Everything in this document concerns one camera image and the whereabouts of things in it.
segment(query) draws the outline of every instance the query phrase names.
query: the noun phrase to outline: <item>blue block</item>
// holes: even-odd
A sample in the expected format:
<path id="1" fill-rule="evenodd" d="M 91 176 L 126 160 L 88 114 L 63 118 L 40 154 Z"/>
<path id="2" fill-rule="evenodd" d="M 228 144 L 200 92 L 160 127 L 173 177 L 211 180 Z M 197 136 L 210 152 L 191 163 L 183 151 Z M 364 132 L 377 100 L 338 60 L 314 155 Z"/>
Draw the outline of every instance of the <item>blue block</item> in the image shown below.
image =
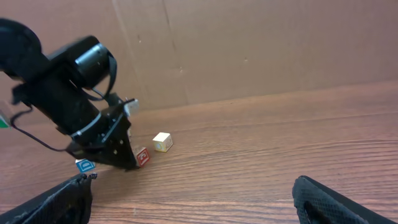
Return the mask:
<path id="1" fill-rule="evenodd" d="M 88 161 L 87 159 L 77 159 L 76 166 L 79 168 L 81 173 L 95 169 L 95 163 Z"/>

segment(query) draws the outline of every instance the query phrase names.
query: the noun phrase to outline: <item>cube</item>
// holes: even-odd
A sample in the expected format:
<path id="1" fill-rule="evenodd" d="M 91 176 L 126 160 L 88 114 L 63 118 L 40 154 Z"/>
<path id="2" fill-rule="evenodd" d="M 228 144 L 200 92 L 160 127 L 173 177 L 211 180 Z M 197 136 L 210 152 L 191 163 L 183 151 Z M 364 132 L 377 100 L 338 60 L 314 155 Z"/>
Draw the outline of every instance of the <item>cube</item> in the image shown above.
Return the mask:
<path id="1" fill-rule="evenodd" d="M 81 173 L 95 169 L 95 163 L 87 159 L 77 159 L 75 163 Z"/>
<path id="2" fill-rule="evenodd" d="M 139 109 L 139 102 L 137 99 L 134 99 L 130 103 L 126 103 L 124 105 L 124 113 L 126 114 L 127 117 L 130 117 L 130 115 L 138 113 Z"/>
<path id="3" fill-rule="evenodd" d="M 155 150 L 159 152 L 167 152 L 173 145 L 172 136 L 169 133 L 159 133 L 153 141 Z"/>
<path id="4" fill-rule="evenodd" d="M 132 153 L 139 167 L 143 167 L 150 159 L 148 149 L 145 147 L 136 146 L 132 149 Z"/>

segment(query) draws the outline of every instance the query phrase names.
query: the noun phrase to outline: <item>wood grain surface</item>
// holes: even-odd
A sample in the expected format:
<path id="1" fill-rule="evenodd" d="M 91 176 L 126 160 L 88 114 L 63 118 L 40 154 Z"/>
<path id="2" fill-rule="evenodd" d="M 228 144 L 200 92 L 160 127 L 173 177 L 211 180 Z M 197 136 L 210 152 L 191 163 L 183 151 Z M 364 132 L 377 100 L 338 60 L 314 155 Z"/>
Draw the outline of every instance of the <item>wood grain surface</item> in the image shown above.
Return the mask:
<path id="1" fill-rule="evenodd" d="M 398 82 L 258 96 L 132 119 L 151 161 L 96 168 L 91 223 L 298 223 L 294 180 L 307 175 L 398 222 Z M 56 147 L 49 124 L 25 127 Z M 151 139 L 172 134 L 167 153 Z M 66 153 L 0 130 L 0 212 L 78 172 Z"/>

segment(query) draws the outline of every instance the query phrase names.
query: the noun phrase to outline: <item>wire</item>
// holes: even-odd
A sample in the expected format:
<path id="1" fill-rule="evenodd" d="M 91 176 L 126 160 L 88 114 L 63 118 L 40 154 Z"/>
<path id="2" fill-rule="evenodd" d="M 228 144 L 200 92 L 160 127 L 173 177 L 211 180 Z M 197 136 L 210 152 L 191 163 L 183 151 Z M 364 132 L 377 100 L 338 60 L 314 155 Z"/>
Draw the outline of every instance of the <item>wire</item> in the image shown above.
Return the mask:
<path id="1" fill-rule="evenodd" d="M 100 92 L 99 90 L 97 90 L 96 88 L 93 88 L 93 91 L 98 94 L 99 96 L 101 96 L 102 98 L 104 98 L 104 95 L 102 94 L 102 92 Z"/>
<path id="2" fill-rule="evenodd" d="M 90 94 L 88 94 L 87 92 L 85 92 L 83 89 L 80 88 L 81 93 L 84 94 L 91 101 L 101 101 L 101 100 L 107 98 L 109 96 L 109 94 L 111 93 L 113 85 L 116 81 L 116 74 L 118 73 L 118 63 L 116 62 L 116 59 L 113 57 L 111 52 L 108 52 L 108 60 L 109 60 L 109 84 L 108 84 L 108 89 L 106 90 L 105 94 L 100 95 L 95 90 L 93 90 L 101 96 L 101 98 L 97 98 L 95 96 L 91 96 Z"/>
<path id="3" fill-rule="evenodd" d="M 31 133 L 28 133 L 27 131 L 24 131 L 24 130 L 20 129 L 20 128 L 18 128 L 18 127 L 15 125 L 15 121 L 16 121 L 20 116 L 22 116 L 22 115 L 24 115 L 24 114 L 27 114 L 27 113 L 30 113 L 30 112 L 33 111 L 33 107 L 32 107 L 31 105 L 29 105 L 28 107 L 29 107 L 29 110 L 20 111 L 20 112 L 16 113 L 14 116 L 12 116 L 12 118 L 10 119 L 10 125 L 11 125 L 11 127 L 13 127 L 13 128 L 15 128 L 16 130 L 18 130 L 18 131 L 24 133 L 25 135 L 27 135 L 28 137 L 30 137 L 30 138 L 32 138 L 33 140 L 37 141 L 38 143 L 40 143 L 41 145 L 43 145 L 44 147 L 46 147 L 46 148 L 48 148 L 48 149 L 51 149 L 51 150 L 53 150 L 53 151 L 55 151 L 55 152 L 63 152 L 63 151 L 65 151 L 66 149 L 56 149 L 56 148 L 53 148 L 53 147 L 49 146 L 48 144 L 46 144 L 45 142 L 41 141 L 40 139 L 38 139 L 37 137 L 35 137 L 35 136 L 32 135 Z"/>

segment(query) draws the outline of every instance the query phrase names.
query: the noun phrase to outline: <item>cardboard wall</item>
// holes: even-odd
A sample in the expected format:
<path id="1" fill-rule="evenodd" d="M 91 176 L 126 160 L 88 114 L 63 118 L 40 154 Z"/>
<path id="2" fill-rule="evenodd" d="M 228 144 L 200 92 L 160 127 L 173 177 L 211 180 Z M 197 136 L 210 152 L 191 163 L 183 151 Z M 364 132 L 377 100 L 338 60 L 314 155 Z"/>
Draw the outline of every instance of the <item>cardboard wall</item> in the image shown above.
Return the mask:
<path id="1" fill-rule="evenodd" d="M 50 53 L 93 34 L 142 108 L 397 77 L 395 0 L 5 0 Z M 2 100 L 12 82 L 0 77 Z"/>

